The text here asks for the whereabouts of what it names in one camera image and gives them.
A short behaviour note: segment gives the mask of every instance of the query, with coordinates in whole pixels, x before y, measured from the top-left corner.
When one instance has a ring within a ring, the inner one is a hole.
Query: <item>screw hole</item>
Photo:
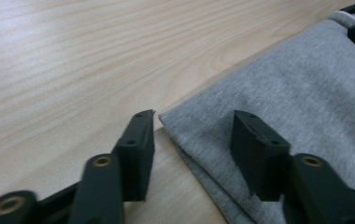
[[[99,157],[93,161],[93,165],[97,167],[107,166],[111,163],[111,158],[109,157]]]
[[[25,203],[25,198],[22,196],[13,196],[7,199],[4,199],[0,202],[0,216],[10,214],[20,207],[22,207]]]
[[[303,157],[303,162],[310,166],[321,166],[322,162],[314,157]]]

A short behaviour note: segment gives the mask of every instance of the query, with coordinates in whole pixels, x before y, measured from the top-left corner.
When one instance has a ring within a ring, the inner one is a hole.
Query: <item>wooden table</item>
[[[0,195],[43,199],[156,116],[355,0],[0,1]],[[127,223],[224,223],[155,119],[145,203]]]

